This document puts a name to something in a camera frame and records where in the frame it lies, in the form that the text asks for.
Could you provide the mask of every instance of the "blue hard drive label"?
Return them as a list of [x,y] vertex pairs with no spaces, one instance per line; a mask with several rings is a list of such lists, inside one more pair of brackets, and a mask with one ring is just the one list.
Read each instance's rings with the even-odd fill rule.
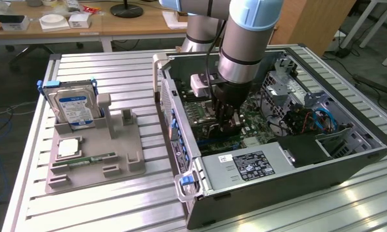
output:
[[58,102],[64,116],[72,125],[81,126],[93,122],[92,111],[85,107],[88,102],[85,96],[60,98]]

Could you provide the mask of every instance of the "black lamp base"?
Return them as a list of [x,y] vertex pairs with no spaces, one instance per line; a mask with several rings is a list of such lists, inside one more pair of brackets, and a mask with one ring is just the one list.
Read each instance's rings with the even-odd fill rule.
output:
[[125,9],[124,4],[119,4],[111,7],[111,13],[121,18],[136,18],[143,15],[143,8],[128,4],[128,8]]

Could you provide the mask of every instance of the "blue robot arm cap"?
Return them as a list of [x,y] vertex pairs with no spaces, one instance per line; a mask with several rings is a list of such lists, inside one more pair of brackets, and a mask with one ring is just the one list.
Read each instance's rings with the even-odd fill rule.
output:
[[247,30],[268,30],[279,20],[282,6],[283,0],[232,0],[229,16]]

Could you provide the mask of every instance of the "white box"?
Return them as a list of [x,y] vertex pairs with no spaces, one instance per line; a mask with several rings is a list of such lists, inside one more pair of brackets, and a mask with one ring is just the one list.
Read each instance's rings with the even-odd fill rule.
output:
[[344,38],[346,38],[346,34],[338,30],[326,52],[335,52],[339,48],[339,44],[343,43]]
[[0,24],[5,31],[26,30],[30,20],[25,15],[0,15]]
[[69,18],[70,28],[89,28],[91,23],[92,20],[88,14],[73,14]]
[[42,32],[70,29],[69,23],[61,15],[48,14],[38,21]]

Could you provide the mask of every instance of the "hard drive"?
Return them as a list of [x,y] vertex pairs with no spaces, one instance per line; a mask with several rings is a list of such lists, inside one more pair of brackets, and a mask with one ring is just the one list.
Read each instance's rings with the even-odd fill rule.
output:
[[48,81],[42,93],[50,104],[57,123],[69,123],[73,130],[95,126],[101,117],[96,102],[96,81]]

